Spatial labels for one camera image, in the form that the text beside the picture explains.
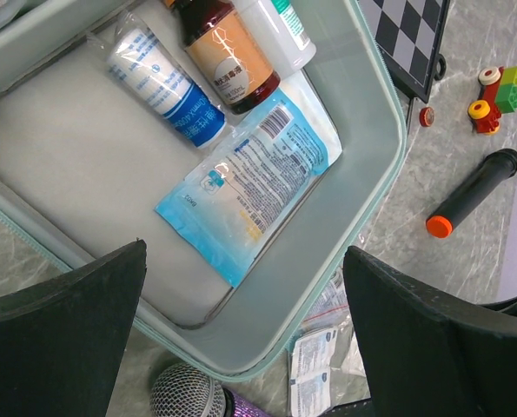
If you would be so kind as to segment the blue white mask packet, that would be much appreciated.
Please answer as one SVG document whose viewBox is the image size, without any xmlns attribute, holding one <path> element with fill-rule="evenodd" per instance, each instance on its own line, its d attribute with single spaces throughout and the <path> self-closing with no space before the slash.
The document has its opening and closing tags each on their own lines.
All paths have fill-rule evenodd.
<svg viewBox="0 0 517 417">
<path fill-rule="evenodd" d="M 251 110 L 155 211 L 236 288 L 341 153 L 334 124 L 299 71 Z"/>
</svg>

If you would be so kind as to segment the brown orange syrup bottle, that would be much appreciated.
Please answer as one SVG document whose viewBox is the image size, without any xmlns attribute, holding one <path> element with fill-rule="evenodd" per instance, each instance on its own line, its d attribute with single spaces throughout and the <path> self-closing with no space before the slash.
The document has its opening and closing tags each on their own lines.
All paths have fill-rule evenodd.
<svg viewBox="0 0 517 417">
<path fill-rule="evenodd" d="M 230 1 L 163 3 L 179 19 L 182 45 L 236 115 L 264 102 L 281 78 Z"/>
</svg>

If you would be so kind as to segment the blue white bandage roll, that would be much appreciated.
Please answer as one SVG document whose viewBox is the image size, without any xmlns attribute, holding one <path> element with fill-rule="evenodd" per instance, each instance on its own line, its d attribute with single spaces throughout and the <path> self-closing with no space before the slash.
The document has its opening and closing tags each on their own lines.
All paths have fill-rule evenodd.
<svg viewBox="0 0 517 417">
<path fill-rule="evenodd" d="M 119 16 L 111 43 L 92 32 L 87 43 L 111 77 L 195 147 L 208 147 L 227 127 L 224 113 L 134 13 Z"/>
</svg>

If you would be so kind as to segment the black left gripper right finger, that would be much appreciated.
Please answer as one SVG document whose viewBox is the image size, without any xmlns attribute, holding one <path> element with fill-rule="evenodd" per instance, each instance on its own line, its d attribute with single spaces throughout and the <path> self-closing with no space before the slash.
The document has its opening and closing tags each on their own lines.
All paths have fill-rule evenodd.
<svg viewBox="0 0 517 417">
<path fill-rule="evenodd" d="M 473 304 L 350 247 L 343 278 L 378 416 L 517 416 L 517 296 Z"/>
</svg>

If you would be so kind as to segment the white medicine bottle green label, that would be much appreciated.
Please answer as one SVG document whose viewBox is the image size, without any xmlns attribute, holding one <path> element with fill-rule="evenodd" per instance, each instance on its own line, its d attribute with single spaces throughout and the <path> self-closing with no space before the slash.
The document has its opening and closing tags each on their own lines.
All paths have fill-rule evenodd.
<svg viewBox="0 0 517 417">
<path fill-rule="evenodd" d="M 302 70 L 316 46 L 289 0 L 233 0 L 239 16 L 281 79 Z"/>
</svg>

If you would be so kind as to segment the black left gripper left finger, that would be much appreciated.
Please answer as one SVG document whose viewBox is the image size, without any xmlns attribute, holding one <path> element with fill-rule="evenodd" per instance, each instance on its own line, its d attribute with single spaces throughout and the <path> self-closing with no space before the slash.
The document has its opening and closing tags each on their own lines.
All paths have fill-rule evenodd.
<svg viewBox="0 0 517 417">
<path fill-rule="evenodd" d="M 0 297 L 0 416 L 104 416 L 146 275 L 129 243 Z"/>
</svg>

